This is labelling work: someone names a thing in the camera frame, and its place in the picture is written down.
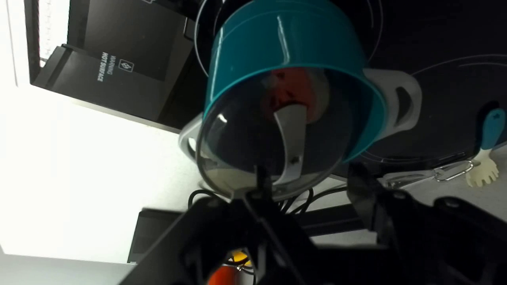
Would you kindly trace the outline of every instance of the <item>teal pot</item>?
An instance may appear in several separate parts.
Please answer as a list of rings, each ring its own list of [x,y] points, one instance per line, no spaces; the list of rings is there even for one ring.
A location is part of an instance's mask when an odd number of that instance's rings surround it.
[[[367,65],[351,22],[328,0],[252,1],[218,31],[204,112],[179,145],[223,194],[254,188],[260,166],[275,200],[298,195],[416,125],[418,82]],[[403,114],[400,89],[410,98]]]

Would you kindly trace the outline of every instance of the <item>yellow object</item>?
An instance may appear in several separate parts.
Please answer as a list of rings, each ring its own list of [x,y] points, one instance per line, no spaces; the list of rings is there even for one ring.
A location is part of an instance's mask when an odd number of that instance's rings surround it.
[[[235,251],[232,253],[232,259],[234,262],[242,261],[247,257],[248,256],[246,256],[246,254],[244,254],[242,251]],[[252,262],[249,260],[247,263],[245,263],[245,266],[252,266]]]

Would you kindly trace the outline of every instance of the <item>pot handle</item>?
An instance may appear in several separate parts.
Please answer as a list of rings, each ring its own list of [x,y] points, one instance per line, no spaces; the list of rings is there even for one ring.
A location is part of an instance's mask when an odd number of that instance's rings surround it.
[[[397,70],[364,68],[363,72],[384,95],[387,104],[385,128],[376,140],[413,128],[419,120],[422,106],[422,90],[417,80]],[[400,98],[396,91],[398,88],[405,89],[410,97],[409,109],[401,118],[398,118],[400,114]]]
[[[183,153],[190,158],[194,163],[197,163],[195,150],[190,146],[190,139],[193,138],[197,141],[197,136],[201,130],[202,113],[198,114],[192,121],[183,127],[179,133],[178,145]]]

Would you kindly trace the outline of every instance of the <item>metal tongs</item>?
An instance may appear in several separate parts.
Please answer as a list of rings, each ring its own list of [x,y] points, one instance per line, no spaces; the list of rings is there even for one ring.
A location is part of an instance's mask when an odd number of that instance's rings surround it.
[[[446,182],[466,174],[474,168],[472,160],[453,162],[431,170],[406,171],[388,173],[379,179],[380,183],[387,188],[403,189],[408,185],[419,184],[427,180]]]

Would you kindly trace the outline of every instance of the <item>teal utensil handle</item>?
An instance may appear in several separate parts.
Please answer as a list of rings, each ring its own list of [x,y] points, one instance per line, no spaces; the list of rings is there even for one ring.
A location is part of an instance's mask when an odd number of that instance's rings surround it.
[[[495,147],[505,127],[505,111],[494,109],[488,113],[482,126],[481,149],[489,150]]]

